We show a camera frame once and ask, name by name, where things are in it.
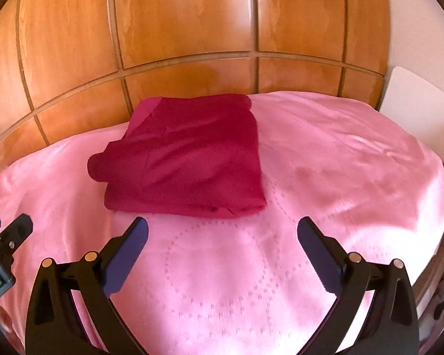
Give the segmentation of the dark red small garment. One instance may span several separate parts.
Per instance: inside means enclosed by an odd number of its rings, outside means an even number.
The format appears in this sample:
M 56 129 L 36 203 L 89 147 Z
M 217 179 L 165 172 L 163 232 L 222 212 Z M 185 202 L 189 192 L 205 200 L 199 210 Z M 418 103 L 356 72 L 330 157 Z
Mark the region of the dark red small garment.
M 123 137 L 90 156 L 110 210 L 200 218 L 251 216 L 266 205 L 257 120 L 247 95 L 144 99 Z

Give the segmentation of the pink bedspread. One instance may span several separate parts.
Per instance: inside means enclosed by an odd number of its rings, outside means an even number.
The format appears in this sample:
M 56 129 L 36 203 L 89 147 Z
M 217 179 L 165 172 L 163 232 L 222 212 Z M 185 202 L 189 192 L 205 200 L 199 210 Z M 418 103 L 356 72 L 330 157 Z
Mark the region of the pink bedspread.
M 352 99 L 313 93 L 252 96 L 267 207 L 232 220 L 147 215 L 149 240 L 112 301 L 151 354 L 296 354 L 334 302 L 297 240 L 309 216 L 346 251 L 411 280 L 444 233 L 444 167 L 400 126 Z M 0 174 L 0 218 L 25 213 L 16 284 L 0 299 L 19 336 L 41 262 L 79 260 L 134 215 L 104 206 L 90 156 L 126 124 L 64 139 Z

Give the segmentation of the white bedside table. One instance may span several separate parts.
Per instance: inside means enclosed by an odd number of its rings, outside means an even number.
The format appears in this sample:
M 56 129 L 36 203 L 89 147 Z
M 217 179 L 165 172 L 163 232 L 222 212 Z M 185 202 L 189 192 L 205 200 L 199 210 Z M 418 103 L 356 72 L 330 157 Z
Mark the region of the white bedside table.
M 444 165 L 444 92 L 403 67 L 394 67 L 379 107 L 438 155 Z

